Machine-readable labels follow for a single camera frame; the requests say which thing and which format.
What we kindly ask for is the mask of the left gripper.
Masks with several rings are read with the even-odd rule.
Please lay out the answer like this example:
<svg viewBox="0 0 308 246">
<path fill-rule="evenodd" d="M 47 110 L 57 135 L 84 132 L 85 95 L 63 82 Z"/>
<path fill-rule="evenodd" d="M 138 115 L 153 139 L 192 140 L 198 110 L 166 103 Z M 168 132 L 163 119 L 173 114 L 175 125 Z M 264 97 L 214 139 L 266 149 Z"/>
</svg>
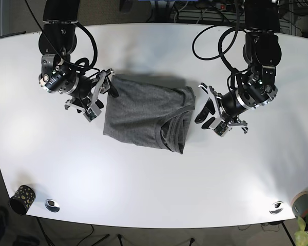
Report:
<svg viewBox="0 0 308 246">
<path fill-rule="evenodd" d="M 208 100 L 195 118 L 196 124 L 201 124 L 204 130 L 213 130 L 220 137 L 235 127 L 241 128 L 245 134 L 248 132 L 247 122 L 239 115 L 249 107 L 243 103 L 237 89 L 222 95 L 204 83 L 198 87 L 208 95 Z"/>
</svg>

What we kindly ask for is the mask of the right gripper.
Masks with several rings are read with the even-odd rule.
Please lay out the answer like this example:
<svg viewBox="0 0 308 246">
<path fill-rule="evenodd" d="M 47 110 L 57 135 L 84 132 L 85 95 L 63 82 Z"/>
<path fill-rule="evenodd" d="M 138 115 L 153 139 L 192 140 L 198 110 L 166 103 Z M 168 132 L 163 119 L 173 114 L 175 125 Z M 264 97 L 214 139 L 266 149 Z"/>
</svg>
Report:
<svg viewBox="0 0 308 246">
<path fill-rule="evenodd" d="M 113 98 L 119 97 L 117 89 L 112 84 L 113 77 L 113 69 L 98 72 L 94 78 L 78 76 L 73 88 L 67 92 L 72 99 L 65 102 L 65 110 L 75 108 L 89 122 L 97 118 L 104 108 L 104 104 L 98 99 L 100 94 L 108 93 Z"/>
</svg>

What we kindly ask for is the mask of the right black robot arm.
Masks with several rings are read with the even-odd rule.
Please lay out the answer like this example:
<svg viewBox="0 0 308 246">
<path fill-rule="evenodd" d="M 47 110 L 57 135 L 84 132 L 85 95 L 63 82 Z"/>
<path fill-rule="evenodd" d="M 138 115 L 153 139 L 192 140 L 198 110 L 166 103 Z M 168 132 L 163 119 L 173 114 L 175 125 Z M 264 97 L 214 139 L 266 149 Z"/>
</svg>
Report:
<svg viewBox="0 0 308 246">
<path fill-rule="evenodd" d="M 65 109 L 75 108 L 88 121 L 97 118 L 103 103 L 100 94 L 108 93 L 118 97 L 112 85 L 113 69 L 99 70 L 95 67 L 98 48 L 93 35 L 78 22 L 80 1 L 46 1 L 38 47 L 42 54 L 42 68 L 39 75 L 40 86 L 48 93 L 67 94 L 71 99 Z M 89 38 L 93 48 L 93 59 L 70 60 L 77 45 L 76 28 L 80 28 Z"/>
</svg>

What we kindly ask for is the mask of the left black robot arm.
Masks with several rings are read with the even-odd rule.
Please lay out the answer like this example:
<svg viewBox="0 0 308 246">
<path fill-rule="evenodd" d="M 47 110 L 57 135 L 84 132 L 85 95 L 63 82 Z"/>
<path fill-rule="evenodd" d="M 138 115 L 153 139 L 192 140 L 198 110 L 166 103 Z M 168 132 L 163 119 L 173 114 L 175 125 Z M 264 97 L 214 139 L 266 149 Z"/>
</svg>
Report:
<svg viewBox="0 0 308 246">
<path fill-rule="evenodd" d="M 277 33 L 280 31 L 278 1 L 244 1 L 244 27 L 236 20 L 218 41 L 218 58 L 230 71 L 228 92 L 221 94 L 204 83 L 199 88 L 208 94 L 208 100 L 195 123 L 224 136 L 234 127 L 248 132 L 247 122 L 239 116 L 249 109 L 265 106 L 273 101 L 278 89 L 275 85 L 276 67 L 282 58 Z M 223 49 L 223 41 L 230 34 L 245 33 L 243 57 L 248 67 L 242 71 L 231 66 Z"/>
</svg>

